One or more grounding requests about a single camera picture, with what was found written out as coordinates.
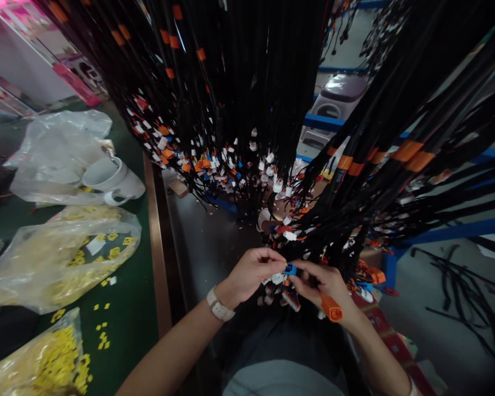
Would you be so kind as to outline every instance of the yellow plastic bag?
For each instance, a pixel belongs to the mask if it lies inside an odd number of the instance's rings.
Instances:
[[[47,314],[71,304],[125,262],[140,237],[136,216],[111,206],[68,206],[46,224],[21,227],[0,257],[0,306]],[[90,255],[95,239],[105,246]]]
[[[90,355],[83,354],[79,308],[0,361],[0,396],[84,394]]]

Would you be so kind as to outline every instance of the coffee mug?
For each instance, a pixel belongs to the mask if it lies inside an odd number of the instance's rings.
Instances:
[[[104,201],[112,206],[119,206],[131,199],[139,198],[145,192],[145,185],[121,159],[114,157],[119,168],[110,160],[102,158],[88,167],[82,175],[86,187],[103,191]],[[116,201],[114,196],[124,198]]]

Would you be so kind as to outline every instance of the clear plastic bag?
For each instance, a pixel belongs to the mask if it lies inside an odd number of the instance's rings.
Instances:
[[[106,138],[112,128],[112,119],[97,110],[83,112],[63,111],[39,116],[27,125],[26,136],[20,148],[2,166],[8,169],[18,168],[22,161],[28,157],[33,147],[34,139],[36,140],[40,134],[51,132],[52,129],[48,130],[46,126],[58,128],[60,123],[68,123],[69,126],[81,129],[92,135],[96,140]]]
[[[92,254],[98,238],[105,243]],[[111,206],[69,206],[46,224],[21,227],[0,257],[0,306],[46,314],[71,304],[125,262],[140,238],[136,216]]]
[[[76,117],[62,112],[37,118],[29,125],[36,133],[30,134],[22,149],[25,153],[11,192],[25,201],[45,204],[103,204],[103,193],[84,188],[81,179],[86,168],[105,154]]]
[[[75,308],[0,361],[0,396],[84,394],[93,379],[89,364]]]

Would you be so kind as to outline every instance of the human hand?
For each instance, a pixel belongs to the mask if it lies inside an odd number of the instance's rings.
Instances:
[[[360,318],[361,311],[355,305],[352,297],[350,297],[347,285],[337,268],[320,266],[310,261],[302,260],[292,261],[291,263],[302,270],[301,278],[293,275],[289,276],[297,293],[312,301],[319,308],[321,308],[319,291],[332,297],[343,310],[343,318],[339,323],[344,327],[355,323]],[[318,280],[317,289],[309,285],[310,277]]]
[[[284,272],[286,259],[268,247],[249,249],[214,293],[227,308],[234,310],[246,301],[271,275]]]

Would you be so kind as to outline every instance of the person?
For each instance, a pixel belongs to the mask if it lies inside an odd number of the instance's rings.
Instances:
[[[421,394],[368,318],[354,304],[339,271],[309,261],[292,263],[302,270],[300,278],[290,276],[295,290],[302,297],[321,307],[320,290],[342,308],[343,318],[339,324],[354,341],[361,369],[373,393],[396,396]],[[235,310],[252,300],[263,280],[284,272],[286,264],[283,256],[267,247],[250,249],[230,275],[214,288],[214,294],[225,308]],[[318,290],[310,286],[310,277],[317,279]],[[280,304],[272,305],[280,312],[286,311],[283,315],[291,320],[282,321],[276,319],[278,314],[271,314],[258,321],[255,331],[250,332],[230,356],[230,375],[224,383],[223,394],[346,395],[348,390],[344,375],[337,368],[337,357],[327,353],[323,343],[314,337],[315,333],[303,332],[306,323],[319,320],[313,317],[307,321],[301,320],[299,314],[302,310],[296,313],[282,309]],[[212,312],[207,299],[203,299],[145,355],[116,396],[175,393],[223,325],[224,321]],[[328,325],[333,330],[339,327],[333,323]]]

